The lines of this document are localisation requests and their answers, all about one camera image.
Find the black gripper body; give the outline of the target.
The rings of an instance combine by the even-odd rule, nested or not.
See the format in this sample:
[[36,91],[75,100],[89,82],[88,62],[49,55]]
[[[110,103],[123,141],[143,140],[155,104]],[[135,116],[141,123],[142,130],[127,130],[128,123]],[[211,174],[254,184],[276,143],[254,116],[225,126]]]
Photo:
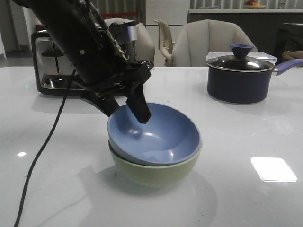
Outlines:
[[139,61],[128,65],[124,71],[104,81],[92,85],[82,82],[80,86],[85,91],[80,97],[88,99],[90,97],[129,96],[151,77],[151,69],[152,62]]

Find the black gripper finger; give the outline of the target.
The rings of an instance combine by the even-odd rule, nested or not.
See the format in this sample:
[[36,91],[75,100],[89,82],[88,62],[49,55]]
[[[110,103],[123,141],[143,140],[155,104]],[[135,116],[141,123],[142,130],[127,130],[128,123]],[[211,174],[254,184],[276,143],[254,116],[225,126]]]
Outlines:
[[133,115],[139,123],[147,123],[152,114],[146,103],[143,85],[141,83],[134,84],[133,87],[126,93],[126,104],[130,108]]
[[120,106],[113,96],[98,97],[94,92],[85,91],[82,99],[110,117]]

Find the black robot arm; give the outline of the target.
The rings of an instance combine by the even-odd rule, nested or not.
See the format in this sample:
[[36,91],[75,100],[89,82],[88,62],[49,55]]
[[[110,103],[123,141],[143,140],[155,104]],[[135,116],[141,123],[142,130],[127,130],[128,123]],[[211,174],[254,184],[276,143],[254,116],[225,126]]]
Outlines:
[[109,31],[96,7],[88,0],[19,0],[33,11],[51,38],[73,65],[74,83],[82,98],[110,116],[126,104],[140,123],[151,118],[143,84],[151,72],[143,63],[131,63]]

